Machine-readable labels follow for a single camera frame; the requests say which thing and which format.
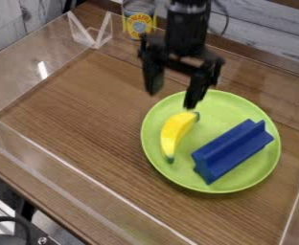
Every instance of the lime green plate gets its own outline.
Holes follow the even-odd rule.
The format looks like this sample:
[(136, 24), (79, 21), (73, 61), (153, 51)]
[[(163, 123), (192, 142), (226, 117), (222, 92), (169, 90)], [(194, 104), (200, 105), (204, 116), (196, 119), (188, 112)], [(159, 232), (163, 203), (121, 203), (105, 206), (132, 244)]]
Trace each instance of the lime green plate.
[[(280, 137), (266, 113), (243, 98), (208, 90), (195, 111), (200, 121), (195, 124), (176, 149), (175, 162), (169, 164), (161, 153), (160, 132), (165, 120), (183, 111), (184, 92), (161, 100), (148, 112), (141, 126), (141, 145), (149, 162), (161, 175), (187, 189), (210, 193), (228, 193), (258, 184), (274, 170), (280, 157)], [(214, 184), (206, 184), (195, 173), (191, 154), (246, 119), (266, 121), (266, 130), (274, 141)]]

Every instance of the yellow label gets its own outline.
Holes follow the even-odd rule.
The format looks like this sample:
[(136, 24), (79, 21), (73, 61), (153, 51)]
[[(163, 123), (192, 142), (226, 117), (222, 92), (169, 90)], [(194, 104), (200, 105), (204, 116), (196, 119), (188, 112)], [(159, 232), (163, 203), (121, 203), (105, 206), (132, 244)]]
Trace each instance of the yellow label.
[(149, 33), (152, 25), (152, 17), (145, 13), (136, 13), (127, 19), (127, 29), (133, 39), (139, 39), (141, 33)]

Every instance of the yellow banana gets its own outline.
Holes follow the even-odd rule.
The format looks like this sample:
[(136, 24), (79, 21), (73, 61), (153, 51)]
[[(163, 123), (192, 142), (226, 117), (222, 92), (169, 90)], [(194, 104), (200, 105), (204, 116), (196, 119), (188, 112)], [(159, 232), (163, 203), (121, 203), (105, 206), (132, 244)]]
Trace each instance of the yellow banana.
[(165, 121), (161, 130), (161, 150), (169, 163), (175, 160), (176, 146), (198, 121), (198, 112), (181, 112)]

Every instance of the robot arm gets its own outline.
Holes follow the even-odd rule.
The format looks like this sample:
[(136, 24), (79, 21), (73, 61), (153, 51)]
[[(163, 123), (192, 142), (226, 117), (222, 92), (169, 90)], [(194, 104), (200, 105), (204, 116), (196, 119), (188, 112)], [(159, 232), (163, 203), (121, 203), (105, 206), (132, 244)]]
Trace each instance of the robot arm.
[[(145, 90), (155, 95), (164, 85), (164, 68), (191, 77), (184, 107), (192, 109), (203, 100), (207, 89), (218, 84), (224, 60), (206, 47), (211, 0), (172, 0), (167, 9), (164, 38), (144, 34), (139, 49)], [(199, 66), (183, 57), (202, 60)]]

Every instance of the plate rim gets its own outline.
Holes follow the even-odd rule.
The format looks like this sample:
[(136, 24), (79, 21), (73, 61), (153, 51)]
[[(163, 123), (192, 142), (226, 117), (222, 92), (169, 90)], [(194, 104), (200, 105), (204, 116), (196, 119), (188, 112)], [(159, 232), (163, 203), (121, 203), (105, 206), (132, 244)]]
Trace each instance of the plate rim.
[(153, 106), (152, 108), (149, 109), (149, 111), (147, 112), (145, 114), (145, 117), (143, 119), (143, 122), (141, 122), (141, 128), (140, 128), (140, 141), (141, 141), (141, 148), (143, 148), (143, 151), (144, 151), (144, 154), (145, 154), (145, 157), (147, 157), (147, 160), (149, 161), (149, 164), (153, 166), (153, 168), (156, 169), (156, 171), (164, 176), (164, 178), (168, 179), (168, 181), (171, 181), (173, 184), (176, 184), (177, 186), (186, 188), (186, 189), (190, 189), (190, 190), (194, 190), (194, 191), (198, 191), (198, 192), (202, 192), (202, 193), (211, 193), (211, 194), (224, 194), (224, 193), (234, 193), (234, 192), (238, 192), (240, 190), (244, 190), (244, 189), (248, 189), (251, 187), (254, 187), (256, 184), (259, 184), (267, 177), (268, 175), (271, 174), (271, 172), (274, 171), (276, 165), (278, 165), (278, 162), (280, 160), (280, 155), (282, 155), (282, 140), (280, 140), (280, 135), (279, 135), (279, 130), (278, 130), (278, 127), (275, 126), (275, 123), (274, 121), (271, 120), (271, 118), (268, 117), (268, 115), (266, 114), (266, 112), (247, 99), (244, 99), (243, 97), (232, 94), (232, 93), (228, 93), (226, 91), (220, 91), (220, 90), (212, 90), (212, 89), (208, 89), (207, 91), (208, 93), (214, 93), (214, 94), (224, 94), (227, 96), (232, 96), (235, 97), (236, 99), (239, 100), (243, 100), (244, 102), (250, 103), (264, 115), (266, 117), (268, 118), (268, 120), (271, 121), (272, 123), (272, 127), (276, 131), (276, 139), (278, 140), (278, 157), (276, 157), (276, 160), (274, 162), (274, 165), (271, 166), (271, 169), (266, 172), (266, 174), (262, 175), (262, 177), (255, 181), (252, 182), (250, 185), (246, 185), (243, 188), (238, 188), (238, 189), (232, 189), (232, 190), (210, 190), (210, 189), (199, 189), (199, 188), (194, 188), (194, 187), (190, 187), (187, 185), (184, 185), (183, 183), (179, 183), (177, 181), (175, 181), (167, 174), (164, 174), (164, 172), (160, 170), (160, 168), (152, 163), (151, 161), (151, 157), (149, 157), (149, 154), (147, 152), (147, 149), (144, 147), (144, 124), (148, 120), (148, 117), (149, 117), (149, 114), (151, 112), (156, 109), (157, 106), (160, 106), (161, 102), (172, 97), (177, 97), (180, 94), (184, 94), (186, 91), (183, 92), (177, 92), (169, 96), (167, 96), (164, 99), (161, 99)]

